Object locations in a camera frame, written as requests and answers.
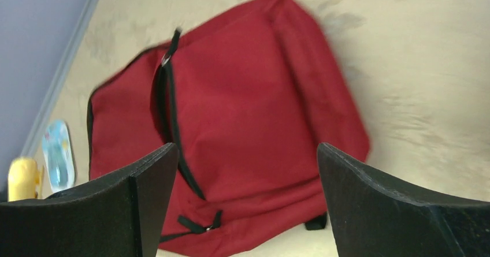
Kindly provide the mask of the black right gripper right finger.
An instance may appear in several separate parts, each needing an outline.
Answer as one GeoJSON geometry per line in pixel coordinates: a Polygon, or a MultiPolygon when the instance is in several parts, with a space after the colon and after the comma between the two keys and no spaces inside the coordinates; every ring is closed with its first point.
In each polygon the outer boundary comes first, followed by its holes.
{"type": "Polygon", "coordinates": [[[489,203],[426,189],[322,143],[318,168],[339,256],[488,256],[489,203]]]}

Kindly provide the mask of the yellow marker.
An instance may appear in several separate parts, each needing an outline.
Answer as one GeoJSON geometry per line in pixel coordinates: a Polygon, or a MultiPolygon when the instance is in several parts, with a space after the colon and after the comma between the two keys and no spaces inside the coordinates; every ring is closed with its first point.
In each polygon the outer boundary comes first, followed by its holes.
{"type": "Polygon", "coordinates": [[[44,167],[36,160],[19,157],[12,161],[8,173],[8,201],[39,199],[42,194],[44,167]]]}

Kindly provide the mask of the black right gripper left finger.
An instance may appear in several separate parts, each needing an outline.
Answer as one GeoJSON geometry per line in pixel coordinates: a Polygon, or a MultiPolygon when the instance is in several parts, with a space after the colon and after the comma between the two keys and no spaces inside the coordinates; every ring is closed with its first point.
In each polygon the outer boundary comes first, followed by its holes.
{"type": "Polygon", "coordinates": [[[179,151],[142,159],[46,199],[1,204],[2,256],[155,256],[179,151]]]}

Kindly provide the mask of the red student backpack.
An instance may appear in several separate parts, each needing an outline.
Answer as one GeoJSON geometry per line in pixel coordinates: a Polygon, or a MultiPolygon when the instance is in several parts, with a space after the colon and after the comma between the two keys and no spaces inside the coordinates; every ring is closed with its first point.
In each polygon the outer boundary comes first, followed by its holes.
{"type": "Polygon", "coordinates": [[[142,51],[88,101],[89,178],[165,143],[180,152],[160,248],[248,251],[323,228],[322,142],[364,161],[369,138],[321,28],[294,0],[251,0],[142,51]]]}

